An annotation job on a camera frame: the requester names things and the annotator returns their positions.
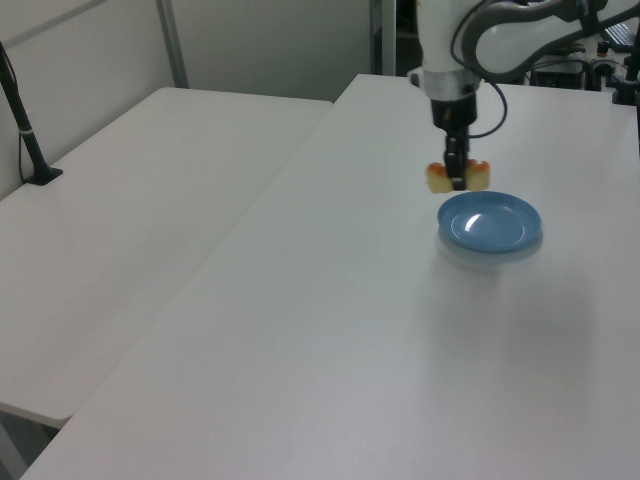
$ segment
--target wall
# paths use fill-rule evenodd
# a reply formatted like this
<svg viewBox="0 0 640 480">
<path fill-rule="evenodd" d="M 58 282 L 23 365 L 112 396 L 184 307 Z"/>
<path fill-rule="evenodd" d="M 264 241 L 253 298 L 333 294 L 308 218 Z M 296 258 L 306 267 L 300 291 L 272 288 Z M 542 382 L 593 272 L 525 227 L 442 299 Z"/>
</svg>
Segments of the wall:
<svg viewBox="0 0 640 480">
<path fill-rule="evenodd" d="M 174 0 L 191 88 L 335 101 L 371 71 L 369 0 Z"/>
<path fill-rule="evenodd" d="M 19 18 L 29 28 L 58 14 L 62 2 L 4 1 L 25 2 L 27 10 Z M 36 1 L 41 8 L 29 10 Z M 67 5 L 80 3 L 83 2 L 67 0 Z M 156 89 L 173 86 L 156 2 L 94 3 L 98 3 L 94 8 L 7 49 L 20 95 L 49 163 Z M 42 13 L 47 8 L 49 16 Z M 33 11 L 33 21 L 27 21 L 29 15 L 25 12 L 29 11 Z M 0 97 L 1 199 L 20 181 L 17 128 L 4 95 Z M 24 160 L 28 173 L 30 161 L 28 157 Z"/>
</svg>

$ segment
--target white table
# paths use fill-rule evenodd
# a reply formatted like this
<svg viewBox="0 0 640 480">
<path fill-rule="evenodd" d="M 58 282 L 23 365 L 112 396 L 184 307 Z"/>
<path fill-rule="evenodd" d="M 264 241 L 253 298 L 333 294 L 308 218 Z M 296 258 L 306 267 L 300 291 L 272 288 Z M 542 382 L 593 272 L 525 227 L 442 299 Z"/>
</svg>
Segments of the white table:
<svg viewBox="0 0 640 480">
<path fill-rule="evenodd" d="M 330 105 L 162 89 L 0 202 L 0 410 L 62 426 Z"/>
<path fill-rule="evenodd" d="M 442 241 L 428 101 L 360 76 L 25 479 L 640 478 L 635 109 L 505 93 L 542 244 Z"/>
</svg>

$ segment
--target bread piece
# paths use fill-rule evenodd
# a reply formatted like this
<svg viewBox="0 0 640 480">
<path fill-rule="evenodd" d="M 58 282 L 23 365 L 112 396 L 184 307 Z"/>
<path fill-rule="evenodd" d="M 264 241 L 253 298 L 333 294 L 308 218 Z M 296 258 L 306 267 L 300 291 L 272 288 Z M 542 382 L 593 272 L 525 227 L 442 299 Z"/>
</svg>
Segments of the bread piece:
<svg viewBox="0 0 640 480">
<path fill-rule="evenodd" d="M 427 185 L 433 193 L 447 193 L 453 190 L 451 180 L 447 177 L 447 169 L 440 163 L 432 163 L 427 167 Z"/>
<path fill-rule="evenodd" d="M 489 163 L 469 160 L 466 168 L 467 190 L 479 192 L 489 188 Z"/>
</svg>

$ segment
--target blue plate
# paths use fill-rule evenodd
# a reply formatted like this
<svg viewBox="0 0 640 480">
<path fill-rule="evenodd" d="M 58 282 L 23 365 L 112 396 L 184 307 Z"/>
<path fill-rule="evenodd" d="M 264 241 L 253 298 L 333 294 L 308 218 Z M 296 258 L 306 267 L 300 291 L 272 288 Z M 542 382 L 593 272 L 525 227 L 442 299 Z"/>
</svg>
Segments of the blue plate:
<svg viewBox="0 0 640 480">
<path fill-rule="evenodd" d="M 469 192 L 450 198 L 438 210 L 438 223 L 454 243 L 478 252 L 520 250 L 542 234 L 535 208 L 498 192 Z"/>
</svg>

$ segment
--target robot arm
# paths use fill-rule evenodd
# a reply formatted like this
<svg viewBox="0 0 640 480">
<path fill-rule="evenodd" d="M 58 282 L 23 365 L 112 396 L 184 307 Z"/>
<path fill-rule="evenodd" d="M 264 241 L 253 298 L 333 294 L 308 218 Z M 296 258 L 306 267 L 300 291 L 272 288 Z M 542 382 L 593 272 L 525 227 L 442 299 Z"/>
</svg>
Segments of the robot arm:
<svg viewBox="0 0 640 480">
<path fill-rule="evenodd" d="M 557 47 L 640 15 L 640 0 L 418 0 L 422 67 L 411 82 L 431 99 L 446 132 L 444 161 L 454 190 L 467 188 L 469 125 L 480 78 L 513 79 Z"/>
</svg>

